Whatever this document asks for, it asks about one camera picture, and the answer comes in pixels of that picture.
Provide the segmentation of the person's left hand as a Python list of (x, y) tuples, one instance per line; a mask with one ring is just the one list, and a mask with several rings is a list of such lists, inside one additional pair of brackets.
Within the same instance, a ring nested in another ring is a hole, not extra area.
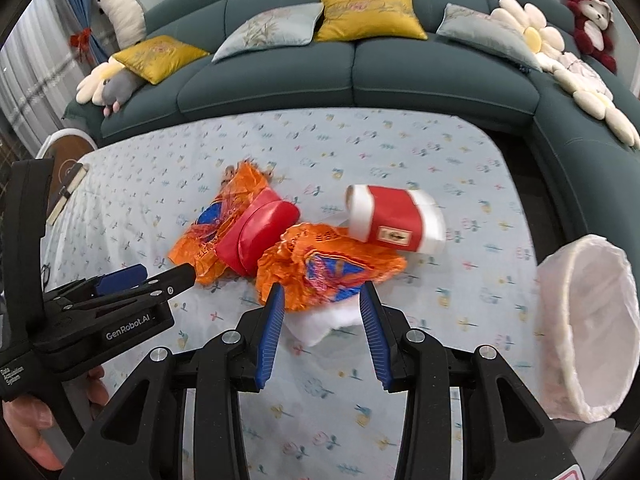
[[(86, 395), (92, 406), (102, 408), (110, 396), (102, 382), (104, 368), (97, 366), (88, 371)], [(2, 402), (3, 417), (17, 443), (40, 466), (50, 471), (63, 468), (63, 463), (52, 451), (42, 435), (43, 430), (55, 426), (50, 408), (42, 401), (26, 396), (19, 396), (12, 402)]]

